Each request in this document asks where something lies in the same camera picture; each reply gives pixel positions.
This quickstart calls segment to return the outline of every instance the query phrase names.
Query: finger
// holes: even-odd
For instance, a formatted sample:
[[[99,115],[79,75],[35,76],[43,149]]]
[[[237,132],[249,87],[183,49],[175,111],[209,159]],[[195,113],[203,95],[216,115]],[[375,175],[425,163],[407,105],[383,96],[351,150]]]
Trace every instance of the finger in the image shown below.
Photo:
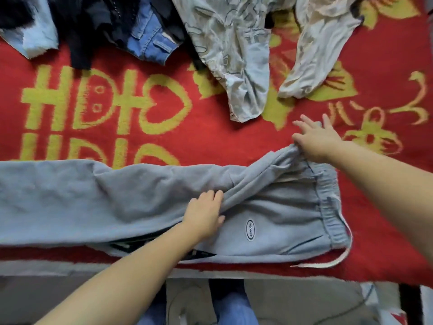
[[[298,126],[302,130],[303,134],[306,134],[308,131],[311,130],[311,126],[309,126],[305,122],[302,122],[302,121],[293,121],[293,124],[296,125],[296,126]]]
[[[220,215],[218,217],[218,228],[222,226],[222,224],[224,223],[224,220],[226,219],[225,215]]]
[[[215,192],[213,190],[209,190],[206,193],[206,199],[209,200],[209,201],[213,201],[214,200],[214,195],[215,195]]]
[[[292,135],[292,139],[295,143],[297,143],[298,145],[302,146],[302,143],[304,142],[304,136],[301,135],[300,133],[294,133]]]
[[[329,119],[328,115],[323,114],[322,118],[323,118],[323,127],[325,129],[332,129],[331,120]]]
[[[224,193],[222,190],[219,190],[215,194],[214,201],[220,205],[223,202],[223,198],[224,198]]]
[[[300,119],[303,120],[306,124],[308,124],[311,128],[317,128],[317,123],[311,120],[308,116],[302,114]]]

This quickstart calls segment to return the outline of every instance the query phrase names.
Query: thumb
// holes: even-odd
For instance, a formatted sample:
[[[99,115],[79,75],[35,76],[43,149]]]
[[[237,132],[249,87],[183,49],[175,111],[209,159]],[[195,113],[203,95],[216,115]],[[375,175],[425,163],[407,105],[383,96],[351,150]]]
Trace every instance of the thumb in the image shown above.
[[[292,135],[292,139],[295,143],[302,146],[302,143],[304,142],[304,135],[301,133],[294,133]]]
[[[218,217],[218,228],[221,227],[221,226],[223,225],[225,219],[226,219],[226,216],[225,216],[225,215],[220,215],[220,216]]]

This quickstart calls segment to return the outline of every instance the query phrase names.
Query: pant leg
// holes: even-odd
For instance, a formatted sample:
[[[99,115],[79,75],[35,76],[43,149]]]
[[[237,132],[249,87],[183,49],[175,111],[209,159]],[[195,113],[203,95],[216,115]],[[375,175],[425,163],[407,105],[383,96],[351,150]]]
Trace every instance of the pant leg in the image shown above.
[[[137,325],[165,325],[166,309],[167,289],[164,283]]]
[[[243,279],[209,279],[209,288],[219,325],[258,325]]]

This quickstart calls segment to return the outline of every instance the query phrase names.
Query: pants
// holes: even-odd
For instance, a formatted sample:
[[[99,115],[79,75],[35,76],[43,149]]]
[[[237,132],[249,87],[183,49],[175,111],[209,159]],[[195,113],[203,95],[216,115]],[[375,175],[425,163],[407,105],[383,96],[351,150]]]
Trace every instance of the pants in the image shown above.
[[[209,288],[219,325],[258,325],[243,279],[209,279]],[[137,325],[165,325],[166,307],[164,284]]]

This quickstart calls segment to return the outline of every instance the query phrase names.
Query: gray sweatpants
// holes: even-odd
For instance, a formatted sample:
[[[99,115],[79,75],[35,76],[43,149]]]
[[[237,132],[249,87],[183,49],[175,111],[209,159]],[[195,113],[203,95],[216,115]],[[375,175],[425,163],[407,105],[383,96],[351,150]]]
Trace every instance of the gray sweatpants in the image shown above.
[[[154,233],[191,198],[223,190],[219,233],[188,262],[289,262],[347,248],[336,171],[295,145],[248,167],[130,165],[76,159],[0,162],[0,245],[84,245]]]

